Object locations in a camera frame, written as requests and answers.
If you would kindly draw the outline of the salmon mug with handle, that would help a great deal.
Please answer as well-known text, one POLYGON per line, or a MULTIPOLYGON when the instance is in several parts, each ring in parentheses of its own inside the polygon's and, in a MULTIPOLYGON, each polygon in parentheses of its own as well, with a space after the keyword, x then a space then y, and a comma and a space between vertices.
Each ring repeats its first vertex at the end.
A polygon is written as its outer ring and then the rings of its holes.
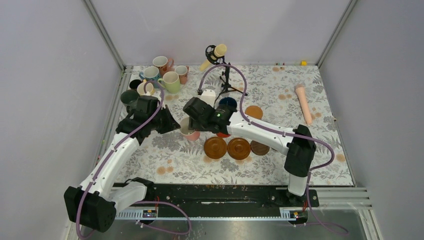
POLYGON ((174 71, 174 60, 166 56, 157 56, 153 59, 152 64, 159 69, 159 74, 162 77, 167 72, 174 71))

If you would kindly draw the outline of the red round coaster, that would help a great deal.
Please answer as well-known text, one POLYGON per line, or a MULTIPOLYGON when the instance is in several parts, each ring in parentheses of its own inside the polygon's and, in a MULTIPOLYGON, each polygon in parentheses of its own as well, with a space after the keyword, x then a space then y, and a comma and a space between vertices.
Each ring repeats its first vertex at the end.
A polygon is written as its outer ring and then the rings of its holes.
POLYGON ((216 136, 220 137, 220 138, 228 138, 230 136, 230 134, 225 134, 225 133, 219 132, 219 133, 216 134, 216 136))

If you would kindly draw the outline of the light wooden round coaster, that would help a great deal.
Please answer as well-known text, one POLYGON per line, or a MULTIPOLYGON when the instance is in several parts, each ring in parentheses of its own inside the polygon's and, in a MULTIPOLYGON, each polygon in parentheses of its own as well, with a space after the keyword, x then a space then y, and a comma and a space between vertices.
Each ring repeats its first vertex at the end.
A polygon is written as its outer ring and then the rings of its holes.
POLYGON ((264 115, 263 110, 257 105, 248 106, 245 109, 244 113, 248 115, 249 117, 252 117, 258 120, 261 120, 264 115))

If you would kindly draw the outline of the dark brown coaster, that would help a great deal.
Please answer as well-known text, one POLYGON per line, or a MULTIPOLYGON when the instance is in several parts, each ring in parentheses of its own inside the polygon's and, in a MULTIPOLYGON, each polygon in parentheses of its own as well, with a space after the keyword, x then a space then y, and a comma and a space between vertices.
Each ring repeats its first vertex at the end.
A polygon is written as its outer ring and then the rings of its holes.
POLYGON ((251 151, 258 156, 264 156, 270 151, 270 147, 260 142, 252 140, 250 143, 251 151))

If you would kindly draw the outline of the brown wooden coaster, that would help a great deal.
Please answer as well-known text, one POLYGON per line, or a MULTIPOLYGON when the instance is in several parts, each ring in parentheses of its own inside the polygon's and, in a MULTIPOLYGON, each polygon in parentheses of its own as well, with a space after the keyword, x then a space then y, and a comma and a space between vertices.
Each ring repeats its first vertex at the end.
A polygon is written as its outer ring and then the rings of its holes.
POLYGON ((207 157, 220 159, 227 153, 227 143, 223 138, 214 136, 205 141, 203 149, 207 157))

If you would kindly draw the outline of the brown wooden knob lid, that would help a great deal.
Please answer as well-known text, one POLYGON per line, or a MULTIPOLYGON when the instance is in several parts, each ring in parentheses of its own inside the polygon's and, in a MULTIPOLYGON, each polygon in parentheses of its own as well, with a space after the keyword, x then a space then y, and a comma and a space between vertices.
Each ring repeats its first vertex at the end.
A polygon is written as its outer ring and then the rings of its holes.
POLYGON ((227 153, 237 161, 244 160, 251 153, 250 143, 241 137, 233 138, 227 144, 227 153))

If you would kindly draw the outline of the light green mug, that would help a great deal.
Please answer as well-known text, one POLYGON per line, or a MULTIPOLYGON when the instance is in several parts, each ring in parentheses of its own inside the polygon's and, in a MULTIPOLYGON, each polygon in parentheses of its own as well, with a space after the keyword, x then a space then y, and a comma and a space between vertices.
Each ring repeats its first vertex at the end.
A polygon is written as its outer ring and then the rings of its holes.
POLYGON ((180 77, 175 71, 166 72, 162 78, 158 79, 158 83, 171 94, 177 94, 180 91, 180 77))

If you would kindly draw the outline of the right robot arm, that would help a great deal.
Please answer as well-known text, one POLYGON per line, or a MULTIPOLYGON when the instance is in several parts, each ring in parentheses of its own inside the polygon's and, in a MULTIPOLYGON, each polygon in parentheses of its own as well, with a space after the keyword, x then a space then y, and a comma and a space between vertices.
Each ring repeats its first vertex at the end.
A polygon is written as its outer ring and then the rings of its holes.
POLYGON ((287 201, 293 206, 311 206, 307 181, 317 146, 308 127, 300 124, 296 128, 283 128, 247 117, 232 106, 220 104, 214 108, 198 97, 191 98, 183 111, 196 131, 247 138, 285 155, 284 169, 289 174, 287 201))

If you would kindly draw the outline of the dark blue mug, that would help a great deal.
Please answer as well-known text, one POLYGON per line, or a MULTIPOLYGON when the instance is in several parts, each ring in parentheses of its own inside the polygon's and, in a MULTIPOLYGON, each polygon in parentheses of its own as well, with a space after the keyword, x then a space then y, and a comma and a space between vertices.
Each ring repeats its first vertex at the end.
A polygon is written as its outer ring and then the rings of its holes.
POLYGON ((237 108, 237 106, 238 106, 237 101, 232 97, 224 97, 218 102, 218 104, 230 106, 230 107, 233 107, 233 108, 237 108))

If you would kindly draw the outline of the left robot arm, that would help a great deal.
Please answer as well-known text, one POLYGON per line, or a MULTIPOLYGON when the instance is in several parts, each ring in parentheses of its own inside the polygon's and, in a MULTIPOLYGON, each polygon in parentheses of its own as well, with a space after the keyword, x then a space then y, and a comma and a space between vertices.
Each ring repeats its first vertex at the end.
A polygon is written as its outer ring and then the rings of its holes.
POLYGON ((139 201, 148 206, 155 200, 155 192, 147 184, 129 183, 112 191, 115 180, 125 163, 152 131, 165 134, 177 130, 163 101, 154 96, 140 96, 127 116, 118 123, 116 133, 97 166, 78 187, 68 187, 64 193, 69 220, 104 233, 116 214, 139 201))

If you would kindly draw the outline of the small pink mug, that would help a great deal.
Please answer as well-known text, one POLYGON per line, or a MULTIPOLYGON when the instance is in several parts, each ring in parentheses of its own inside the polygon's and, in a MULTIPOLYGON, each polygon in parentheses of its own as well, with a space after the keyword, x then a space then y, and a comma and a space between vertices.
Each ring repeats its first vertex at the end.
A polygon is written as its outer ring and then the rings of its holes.
POLYGON ((174 69, 174 71, 179 76, 180 84, 185 85, 188 81, 189 66, 179 65, 174 69))

